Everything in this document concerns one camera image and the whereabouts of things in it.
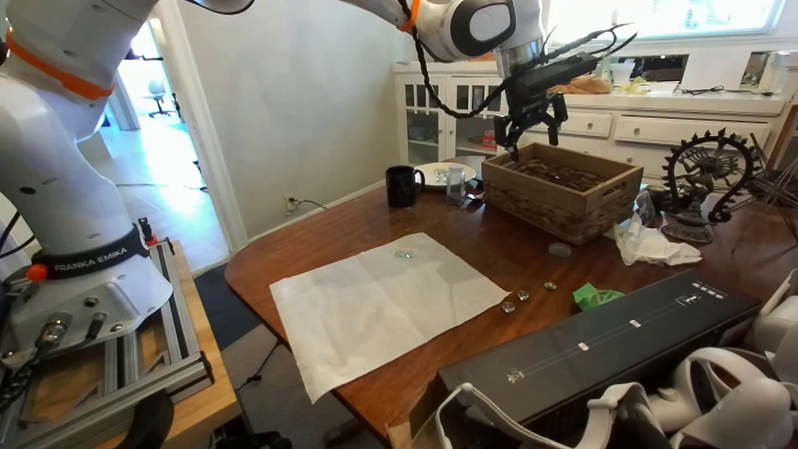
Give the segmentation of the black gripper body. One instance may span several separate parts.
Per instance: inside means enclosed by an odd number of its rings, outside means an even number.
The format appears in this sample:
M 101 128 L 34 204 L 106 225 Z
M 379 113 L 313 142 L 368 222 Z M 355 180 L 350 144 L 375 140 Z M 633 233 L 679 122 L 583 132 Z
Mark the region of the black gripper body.
M 575 56 L 557 63 L 525 63 L 512 71 L 506 78 L 506 103 L 509 118 L 515 122 L 548 125 L 548 96 L 557 96 L 557 86 L 570 86 L 580 76 L 593 72 L 598 66 L 597 58 Z

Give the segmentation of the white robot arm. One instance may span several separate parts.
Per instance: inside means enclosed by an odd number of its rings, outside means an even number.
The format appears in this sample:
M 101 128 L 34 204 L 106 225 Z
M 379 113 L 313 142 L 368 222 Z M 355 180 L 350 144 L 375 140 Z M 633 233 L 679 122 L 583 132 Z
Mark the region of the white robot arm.
M 39 251 L 9 330 L 19 351 L 138 330 L 173 284 L 149 260 L 146 222 L 82 155 L 115 103 L 121 67 L 161 0 L 5 0 L 0 76 L 4 195 Z M 501 58 L 509 122 L 597 67 L 582 41 L 545 46 L 541 0 L 345 0 L 441 59 Z

